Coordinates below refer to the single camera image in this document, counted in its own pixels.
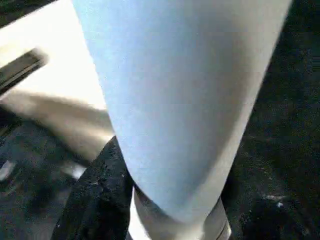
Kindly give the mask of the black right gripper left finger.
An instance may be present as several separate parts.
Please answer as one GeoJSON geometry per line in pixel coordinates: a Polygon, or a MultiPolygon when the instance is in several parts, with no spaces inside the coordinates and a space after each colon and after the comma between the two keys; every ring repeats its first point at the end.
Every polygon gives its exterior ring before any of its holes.
{"type": "Polygon", "coordinates": [[[72,187],[53,239],[126,239],[133,185],[113,137],[72,187]]]}

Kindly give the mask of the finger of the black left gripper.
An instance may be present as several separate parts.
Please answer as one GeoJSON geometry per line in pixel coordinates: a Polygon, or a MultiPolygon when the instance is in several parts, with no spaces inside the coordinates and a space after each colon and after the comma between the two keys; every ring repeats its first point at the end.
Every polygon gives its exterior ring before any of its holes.
{"type": "Polygon", "coordinates": [[[48,62],[45,53],[36,48],[27,51],[0,68],[0,92],[5,93],[48,62]]]}

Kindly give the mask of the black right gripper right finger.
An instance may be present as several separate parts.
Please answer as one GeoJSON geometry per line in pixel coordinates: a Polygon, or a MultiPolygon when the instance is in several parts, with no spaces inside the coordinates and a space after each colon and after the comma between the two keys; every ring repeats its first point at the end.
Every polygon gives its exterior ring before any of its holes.
{"type": "Polygon", "coordinates": [[[318,240],[320,227],[269,165],[234,161],[222,191],[232,240],[318,240]]]}

